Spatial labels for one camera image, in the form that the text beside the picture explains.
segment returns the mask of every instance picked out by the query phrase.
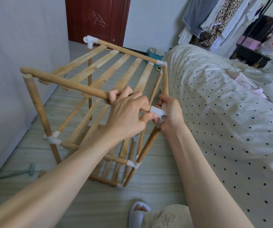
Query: white slipper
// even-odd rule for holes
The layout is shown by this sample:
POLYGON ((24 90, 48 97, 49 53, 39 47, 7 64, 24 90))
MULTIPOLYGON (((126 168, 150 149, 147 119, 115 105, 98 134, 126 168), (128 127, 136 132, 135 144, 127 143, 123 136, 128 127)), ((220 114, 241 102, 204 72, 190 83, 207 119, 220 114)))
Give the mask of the white slipper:
POLYGON ((130 211, 129 211, 129 226, 128 228, 141 228, 142 226, 142 220, 143 217, 145 215, 145 211, 134 211, 134 208, 137 204, 140 204, 141 207, 144 206, 146 208, 147 211, 150 211, 151 208, 149 205, 147 205, 146 203, 143 202, 135 202, 131 207, 130 207, 130 211))

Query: hand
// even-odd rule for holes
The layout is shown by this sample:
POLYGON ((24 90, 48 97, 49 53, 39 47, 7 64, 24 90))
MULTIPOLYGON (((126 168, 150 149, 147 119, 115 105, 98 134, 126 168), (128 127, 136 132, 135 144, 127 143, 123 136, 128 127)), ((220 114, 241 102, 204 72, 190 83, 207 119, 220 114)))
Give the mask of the hand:
POLYGON ((149 120, 157 117, 156 113, 149 112, 139 118, 141 106, 149 104, 149 101, 141 92, 134 93, 129 86, 125 86, 122 92, 119 90, 110 91, 109 101, 111 111, 105 130, 110 131, 119 142, 141 132, 149 120))
MULTIPOLYGON (((160 94, 159 97, 160 100, 158 101, 155 107, 161 108, 163 102, 167 104, 166 106, 167 119, 161 125, 161 131, 165 135, 175 133, 177 128, 179 128, 182 125, 185 125, 180 103, 178 102, 178 100, 167 95, 160 94)), ((154 123, 157 123, 157 121, 158 121, 157 118, 153 119, 154 123)))

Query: teal storage basket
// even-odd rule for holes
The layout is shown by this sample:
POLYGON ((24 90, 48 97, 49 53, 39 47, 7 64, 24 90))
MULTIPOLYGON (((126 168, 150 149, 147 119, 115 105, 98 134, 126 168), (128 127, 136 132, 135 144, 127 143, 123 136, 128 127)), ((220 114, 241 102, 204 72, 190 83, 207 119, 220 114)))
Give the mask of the teal storage basket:
POLYGON ((163 56, 159 56, 159 55, 156 55, 154 53, 151 53, 151 52, 149 52, 149 50, 147 50, 146 56, 152 57, 152 58, 157 59, 157 60, 162 60, 162 58, 163 58, 163 56))

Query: white plastic bag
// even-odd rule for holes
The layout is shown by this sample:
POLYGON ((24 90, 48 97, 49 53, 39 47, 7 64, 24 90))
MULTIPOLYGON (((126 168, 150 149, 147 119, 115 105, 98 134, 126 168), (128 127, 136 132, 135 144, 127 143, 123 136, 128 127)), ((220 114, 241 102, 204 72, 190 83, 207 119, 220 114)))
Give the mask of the white plastic bag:
POLYGON ((259 48, 259 53, 267 56, 269 58, 273 58, 273 39, 268 39, 265 41, 259 48))

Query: wooden door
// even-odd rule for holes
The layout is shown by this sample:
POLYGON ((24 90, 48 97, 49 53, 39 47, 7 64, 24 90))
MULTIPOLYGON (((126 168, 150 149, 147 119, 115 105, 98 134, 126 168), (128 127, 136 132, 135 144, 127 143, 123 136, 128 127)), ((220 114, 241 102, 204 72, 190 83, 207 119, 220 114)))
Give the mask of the wooden door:
POLYGON ((68 37, 84 43, 91 35, 123 46, 130 0, 65 0, 68 37))

